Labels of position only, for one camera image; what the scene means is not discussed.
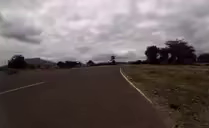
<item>field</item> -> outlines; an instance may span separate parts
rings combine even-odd
[[[175,128],[209,128],[209,66],[123,68]]]

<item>sky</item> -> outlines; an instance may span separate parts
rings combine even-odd
[[[145,59],[147,46],[174,39],[209,52],[209,0],[0,0],[0,65],[15,54]]]

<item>distant hill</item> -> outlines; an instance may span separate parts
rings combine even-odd
[[[27,64],[31,64],[31,65],[40,65],[40,66],[55,66],[56,63],[49,61],[49,60],[44,60],[41,58],[26,58],[25,62]]]

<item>dry grass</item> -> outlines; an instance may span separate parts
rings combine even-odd
[[[124,72],[178,128],[209,128],[209,67],[125,66]]]

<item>white lane line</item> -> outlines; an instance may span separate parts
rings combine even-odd
[[[27,85],[27,86],[24,86],[24,87],[19,87],[19,88],[7,90],[7,91],[4,91],[4,92],[0,92],[0,95],[6,94],[6,93],[10,93],[10,92],[15,92],[15,91],[18,91],[18,90],[21,90],[21,89],[30,88],[30,87],[41,85],[41,84],[44,84],[44,83],[45,82],[39,82],[39,83],[35,83],[35,84],[30,84],[30,85]]]
[[[150,102],[151,104],[152,101],[139,89],[137,88],[129,79],[128,77],[123,73],[122,69],[120,68],[120,74],[123,76],[123,78],[132,86],[134,87],[148,102]]]

